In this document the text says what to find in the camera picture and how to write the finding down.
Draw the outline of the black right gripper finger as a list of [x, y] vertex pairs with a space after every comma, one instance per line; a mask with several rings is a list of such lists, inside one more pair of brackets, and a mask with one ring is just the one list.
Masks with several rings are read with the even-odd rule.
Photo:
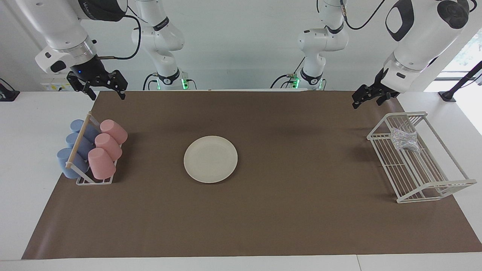
[[125, 91], [128, 86], [128, 82], [119, 70], [114, 70], [107, 74], [107, 88], [114, 90], [121, 100], [125, 100]]
[[82, 92], [83, 94], [88, 95], [91, 100], [96, 100], [97, 95], [94, 93], [93, 89], [91, 89], [90, 82], [83, 84], [74, 72], [69, 72], [67, 74], [67, 80], [74, 91]]

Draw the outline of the silver glitter sponge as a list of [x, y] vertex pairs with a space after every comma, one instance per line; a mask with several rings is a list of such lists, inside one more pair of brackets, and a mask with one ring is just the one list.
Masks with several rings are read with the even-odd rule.
[[417, 143], [417, 132], [405, 132], [403, 130], [393, 128], [391, 133], [391, 141], [396, 150], [410, 150], [420, 153], [421, 149]]

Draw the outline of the cream round plate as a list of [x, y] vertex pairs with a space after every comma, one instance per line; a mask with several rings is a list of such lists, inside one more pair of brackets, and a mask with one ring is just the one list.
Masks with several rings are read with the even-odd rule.
[[229, 178], [239, 161], [236, 147], [226, 138], [209, 135], [193, 141], [186, 149], [183, 165], [197, 182], [215, 184]]

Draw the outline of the pink plastic cup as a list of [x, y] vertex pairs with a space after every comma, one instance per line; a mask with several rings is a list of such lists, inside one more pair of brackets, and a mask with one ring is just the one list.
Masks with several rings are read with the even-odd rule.
[[102, 133], [109, 134], [113, 137], [119, 145], [124, 144], [128, 139], [127, 131], [114, 120], [104, 120], [100, 124], [100, 129]]
[[116, 172], [116, 167], [111, 157], [102, 148], [95, 148], [89, 151], [88, 161], [97, 180], [106, 180], [112, 177]]
[[95, 138], [97, 148], [104, 149], [112, 161], [117, 161], [122, 156], [122, 148], [118, 142], [107, 133], [101, 133]]

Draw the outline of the wooden cup rack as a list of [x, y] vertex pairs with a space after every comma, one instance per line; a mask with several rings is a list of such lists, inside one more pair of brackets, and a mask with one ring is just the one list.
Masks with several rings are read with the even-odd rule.
[[[92, 111], [89, 111], [84, 118], [84, 124], [79, 132], [79, 137], [82, 137], [84, 134], [84, 131], [88, 125], [88, 122], [91, 122], [100, 132], [100, 123], [98, 120], [93, 116]], [[91, 171], [89, 161], [88, 159], [82, 160], [82, 162], [79, 161], [78, 157], [81, 158], [81, 156], [77, 153], [77, 148], [79, 147], [79, 140], [75, 143], [73, 149], [71, 149], [71, 152], [69, 153], [69, 156], [67, 160], [65, 161], [65, 166], [64, 169], [69, 171], [69, 172], [75, 172], [75, 181], [76, 185], [78, 186], [95, 186], [95, 185], [108, 185], [112, 184], [114, 180], [114, 176], [106, 179], [106, 180], [97, 180], [95, 177], [93, 177], [93, 173]]]

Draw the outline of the brown paper table mat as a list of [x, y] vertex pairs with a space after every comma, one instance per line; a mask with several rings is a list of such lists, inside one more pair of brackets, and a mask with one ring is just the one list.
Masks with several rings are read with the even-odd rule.
[[[128, 132], [113, 183], [61, 176], [23, 259], [482, 251], [454, 197], [398, 204], [366, 137], [396, 100], [347, 91], [131, 91], [92, 112]], [[234, 144], [222, 182], [186, 172], [187, 147]]]

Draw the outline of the white wall socket box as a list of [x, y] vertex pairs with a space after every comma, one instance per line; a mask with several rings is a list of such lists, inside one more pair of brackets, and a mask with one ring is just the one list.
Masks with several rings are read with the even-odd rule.
[[44, 74], [41, 76], [40, 84], [44, 91], [74, 91], [67, 80], [67, 73], [57, 75]]

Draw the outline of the black table clamp mount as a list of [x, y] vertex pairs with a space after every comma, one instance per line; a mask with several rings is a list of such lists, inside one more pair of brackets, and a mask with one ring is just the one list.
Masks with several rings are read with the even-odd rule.
[[0, 102], [12, 102], [19, 94], [20, 91], [14, 89], [5, 79], [0, 78]]

